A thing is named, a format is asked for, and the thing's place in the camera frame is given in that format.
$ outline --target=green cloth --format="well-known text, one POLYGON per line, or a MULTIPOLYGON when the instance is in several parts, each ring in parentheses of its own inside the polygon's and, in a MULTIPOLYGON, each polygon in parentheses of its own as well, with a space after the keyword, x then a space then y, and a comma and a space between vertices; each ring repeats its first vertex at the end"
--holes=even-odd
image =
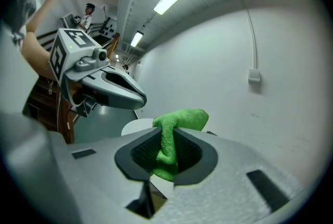
POLYGON ((208 121, 208 114, 202 109, 184 109, 154 119, 153 127, 162 127, 161 150, 153 173, 167 181, 173 181, 178 174, 177 154, 173 140, 173 128, 187 128, 201 131, 208 121))

